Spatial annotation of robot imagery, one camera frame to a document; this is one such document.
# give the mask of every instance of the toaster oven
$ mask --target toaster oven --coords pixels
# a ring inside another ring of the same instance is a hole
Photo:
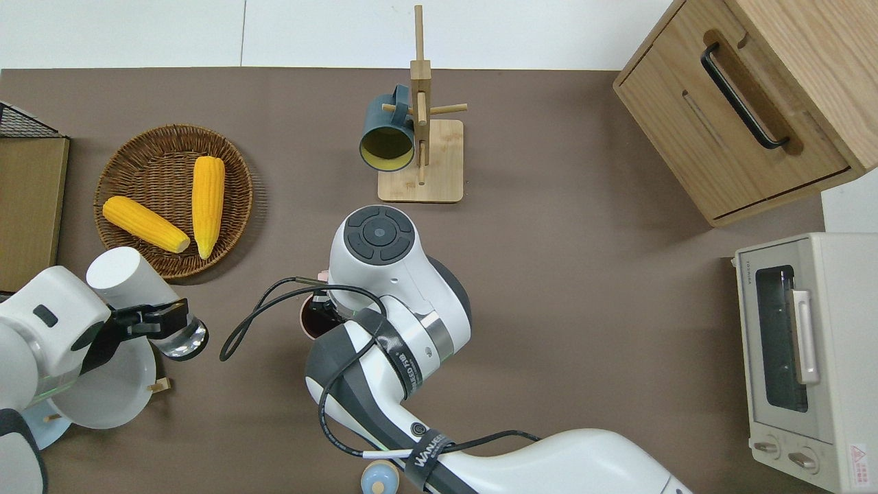
[[[732,263],[753,458],[878,492],[878,234],[794,236]]]

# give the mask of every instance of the yellow corn cob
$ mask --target yellow corn cob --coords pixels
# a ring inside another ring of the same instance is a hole
[[[192,175],[192,232],[198,255],[207,259],[220,238],[222,198],[226,188],[226,166],[221,159],[201,156]]]
[[[175,254],[189,247],[189,237],[181,229],[135,200],[114,195],[102,210],[108,222],[156,247]]]

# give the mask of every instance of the wooden mug stand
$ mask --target wooden mug stand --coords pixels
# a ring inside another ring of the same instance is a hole
[[[414,163],[378,173],[378,198],[387,202],[458,202],[464,198],[464,123],[431,115],[464,112],[466,103],[430,106],[430,61],[424,60],[423,8],[414,7],[416,58],[411,63]],[[383,105],[388,112],[394,105]]]

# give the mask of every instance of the brown tabletop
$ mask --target brown tabletop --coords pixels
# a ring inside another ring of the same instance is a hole
[[[222,262],[175,286],[211,331],[162,362],[174,388],[114,430],[78,426],[45,452],[50,492],[359,492],[367,462],[331,446],[303,378],[300,300],[233,327],[274,280],[314,276],[350,211],[378,202],[362,116],[394,69],[4,70],[0,99],[72,137],[58,263],[84,276],[111,154],[191,123],[234,142],[255,212]],[[402,204],[424,250],[471,298],[472,339],[406,407],[456,440],[504,429],[621,433],[699,493],[821,492],[757,463],[748,424],[735,249],[823,229],[818,197],[711,229],[614,95],[615,72],[436,70],[433,103],[467,102],[465,196]],[[340,437],[364,446],[340,425]],[[473,450],[523,447],[506,439]],[[417,490],[404,484],[401,492]]]

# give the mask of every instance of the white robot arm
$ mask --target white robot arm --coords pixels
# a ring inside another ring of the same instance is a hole
[[[469,299],[457,279],[421,247],[398,209],[364,207],[336,231],[329,282],[364,288],[329,292],[348,319],[314,341],[306,385],[326,413],[393,458],[420,489],[463,493],[643,493],[690,491],[634,443],[609,431],[561,432],[508,454],[480,457],[455,449],[444,434],[401,402],[469,340]]]
[[[2,492],[46,488],[39,452],[20,411],[69,389],[127,339],[146,336],[173,360],[194,357],[207,342],[207,329],[186,300],[135,249],[105,252],[91,264],[86,280],[91,288],[53,266],[0,303]]]

